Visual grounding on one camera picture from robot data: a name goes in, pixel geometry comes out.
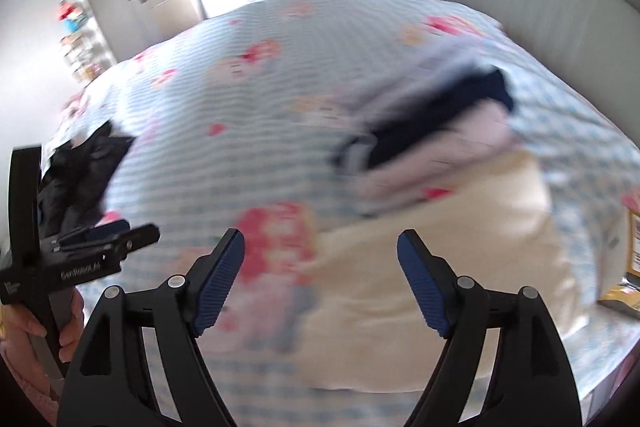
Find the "blue gripper pad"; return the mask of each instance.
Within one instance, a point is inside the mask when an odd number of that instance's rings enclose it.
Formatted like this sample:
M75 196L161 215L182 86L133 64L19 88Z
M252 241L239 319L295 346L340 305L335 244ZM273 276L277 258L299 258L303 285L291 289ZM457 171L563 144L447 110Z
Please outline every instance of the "blue gripper pad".
M213 252L197 259L189 270L187 300L192 316L187 322L195 337L216 323L243 260L244 236L229 229Z
M432 264L430 261L436 259L444 261L431 255L415 230L405 230L399 235L398 261L411 290L414 292L422 316L424 316L428 327L436 330L441 337L447 338L453 324L447 317L447 296L443 293L443 291L446 292L446 287L436 283L437 275L430 273L428 268Z

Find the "hand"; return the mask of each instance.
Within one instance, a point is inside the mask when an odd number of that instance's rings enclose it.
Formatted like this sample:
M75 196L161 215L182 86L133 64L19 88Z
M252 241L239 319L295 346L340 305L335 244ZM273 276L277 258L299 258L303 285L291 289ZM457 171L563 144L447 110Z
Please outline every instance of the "hand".
M60 360L69 362L78 347L84 329L84 299L77 289L71 301L71 320L60 331ZM46 337L47 331L33 314L22 305L3 307L2 318L6 329L6 357L18 375L43 394L49 394L49 378L36 359L28 333Z

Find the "black tool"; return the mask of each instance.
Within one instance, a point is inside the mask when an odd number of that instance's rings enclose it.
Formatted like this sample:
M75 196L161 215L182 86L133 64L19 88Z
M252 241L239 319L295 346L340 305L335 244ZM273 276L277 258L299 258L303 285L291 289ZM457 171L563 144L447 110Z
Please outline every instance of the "black tool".
M243 259L244 238L230 229L186 276L175 275L154 290L136 293L108 287L71 362L58 425L235 426L195 339L215 324ZM142 327L156 328L162 365L182 423L160 412Z
M11 250L0 259L2 304L23 304L47 330L30 335L37 359L59 395L68 363L60 361L60 330L71 317L73 287L120 271L134 250L156 243L155 225L130 229L125 220L65 235L38 237L40 147L16 149L9 173Z
M489 328L500 328L489 389L474 427L580 427L580 400L562 340L539 293L485 290L457 277L415 230L398 238L398 261L427 325L447 340L405 427L458 425Z
M185 277L176 275L154 290L137 293L107 288L69 368L58 426L235 427L195 339L215 324L243 257L244 238L229 229ZM470 277L457 277L444 259L431 255L414 230L400 235L398 259L427 324L447 339L405 427L458 425L487 328L500 328L489 391L482 412L460 425L582 425L564 347L533 288L512 295L484 290ZM156 328L181 422L159 410L142 327Z

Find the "pink sleeve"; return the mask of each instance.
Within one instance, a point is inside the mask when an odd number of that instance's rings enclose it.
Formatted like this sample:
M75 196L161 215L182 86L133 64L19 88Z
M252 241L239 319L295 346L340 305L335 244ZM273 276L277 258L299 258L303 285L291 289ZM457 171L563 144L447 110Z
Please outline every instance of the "pink sleeve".
M3 344L0 344L0 354L2 354L2 358L4 359L6 367L8 367L9 371L11 371L12 375L14 375L15 381L18 383L22 391L24 391L24 394L29 399L29 401L33 403L34 407L40 412L42 416L44 416L44 419L55 427L56 419L58 417L58 403L56 401L53 401L46 394L42 394L30 383L23 380L20 375L18 375L18 373L16 373L15 369L6 358Z

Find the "blue checkered blanket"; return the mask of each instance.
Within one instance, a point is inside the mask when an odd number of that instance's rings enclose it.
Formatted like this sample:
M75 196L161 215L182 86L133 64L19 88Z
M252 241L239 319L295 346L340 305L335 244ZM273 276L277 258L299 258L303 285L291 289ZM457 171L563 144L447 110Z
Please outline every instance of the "blue checkered blanket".
M353 79L398 71L428 21L491 39L485 58L508 74L513 129L540 158L589 309L589 324L565 342L580 397L640 337L639 323L594 304L606 231L620 196L640 183L638 149L606 118L495 20L459 4L267 0L106 71L48 145L87 136L107 119L138 137L108 188L104 219L151 221L162 237L131 255L122 273L85 285L89 309L107 285L146 289L184 270L227 227L252 235L228 313L199 341L240 426L402 425L418 400L419 393L310 389L291 353L300 317L316 305L313 281L297 270L312 255L312 230L360 219L328 161L347 134L332 95ZM158 350L148 340L159 402L170 413ZM478 410L485 386L476 382L468 413Z

